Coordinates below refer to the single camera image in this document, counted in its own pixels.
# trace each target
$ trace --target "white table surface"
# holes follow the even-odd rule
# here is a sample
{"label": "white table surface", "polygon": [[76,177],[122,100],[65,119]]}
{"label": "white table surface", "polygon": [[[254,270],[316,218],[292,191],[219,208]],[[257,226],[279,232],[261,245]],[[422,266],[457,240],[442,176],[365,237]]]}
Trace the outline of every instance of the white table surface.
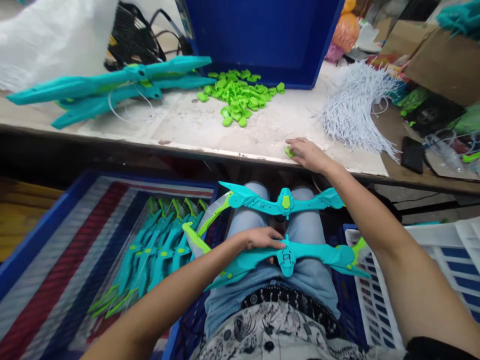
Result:
{"label": "white table surface", "polygon": [[16,106],[0,97],[0,126],[278,164],[293,163],[285,154],[285,139],[306,137],[351,172],[388,176],[380,155],[361,149],[349,151],[339,141],[333,142],[318,121],[341,71],[324,62],[313,90],[287,89],[285,94],[277,94],[265,108],[253,113],[245,128],[236,122],[222,126],[220,110],[226,103],[215,98],[197,101],[198,89],[166,91],[162,101],[151,102],[153,110],[143,99],[132,100],[117,109],[130,123],[108,113],[60,131],[50,126],[62,114],[56,105]]}

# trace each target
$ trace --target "plastic bag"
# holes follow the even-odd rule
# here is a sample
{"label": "plastic bag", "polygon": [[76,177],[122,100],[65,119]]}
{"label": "plastic bag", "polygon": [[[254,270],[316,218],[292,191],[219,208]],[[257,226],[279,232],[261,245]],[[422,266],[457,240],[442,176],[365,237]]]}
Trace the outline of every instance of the plastic bag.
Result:
{"label": "plastic bag", "polygon": [[340,16],[332,41],[344,52],[349,53],[357,42],[360,34],[360,26],[357,17],[352,13]]}
{"label": "plastic bag", "polygon": [[343,4],[343,9],[341,10],[341,14],[348,14],[351,13],[352,10],[355,8],[355,5],[357,5],[356,0],[345,0],[345,3]]}
{"label": "plastic bag", "polygon": [[0,22],[0,90],[104,73],[118,0],[40,0]]}
{"label": "plastic bag", "polygon": [[330,63],[336,63],[344,54],[345,51],[340,46],[335,45],[332,41],[326,52],[325,60]]}

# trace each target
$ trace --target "hand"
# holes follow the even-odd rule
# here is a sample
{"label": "hand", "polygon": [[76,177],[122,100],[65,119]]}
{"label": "hand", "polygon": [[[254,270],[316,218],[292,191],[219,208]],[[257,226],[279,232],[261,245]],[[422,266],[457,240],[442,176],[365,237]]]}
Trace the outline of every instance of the hand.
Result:
{"label": "hand", "polygon": [[245,249],[251,250],[253,248],[274,248],[283,249],[285,244],[278,240],[284,237],[272,227],[257,227],[249,230],[239,232],[237,236],[245,241]]}
{"label": "hand", "polygon": [[314,173],[325,175],[329,168],[340,166],[317,145],[304,137],[287,139],[285,142],[290,145],[290,152],[295,152],[292,160]]}

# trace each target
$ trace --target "pile of green plastic pieces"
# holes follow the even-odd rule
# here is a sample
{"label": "pile of green plastic pieces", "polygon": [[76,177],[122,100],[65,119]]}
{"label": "pile of green plastic pieces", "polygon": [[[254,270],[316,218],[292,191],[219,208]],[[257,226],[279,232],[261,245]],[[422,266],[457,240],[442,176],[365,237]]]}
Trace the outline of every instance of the pile of green plastic pieces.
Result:
{"label": "pile of green plastic pieces", "polygon": [[202,103],[210,97],[228,103],[220,113],[223,116],[223,126],[229,127],[234,120],[241,128],[247,126],[247,119],[252,116],[252,111],[264,108],[267,102],[272,100],[277,93],[285,94],[285,84],[279,83],[276,87],[268,88],[255,83],[262,77],[252,74],[249,70],[229,70],[228,72],[209,72],[209,78],[218,79],[215,85],[207,85],[203,92],[197,94],[198,100]]}

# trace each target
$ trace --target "person's left hand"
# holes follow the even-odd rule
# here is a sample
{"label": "person's left hand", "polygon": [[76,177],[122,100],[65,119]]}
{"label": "person's left hand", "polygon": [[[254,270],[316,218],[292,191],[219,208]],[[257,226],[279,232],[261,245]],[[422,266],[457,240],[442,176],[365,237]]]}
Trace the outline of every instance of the person's left hand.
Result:
{"label": "person's left hand", "polygon": [[282,240],[284,237],[274,228],[257,227],[251,228],[237,234],[245,239],[245,248],[251,250],[253,248],[274,248],[283,249],[285,244],[278,240]]}

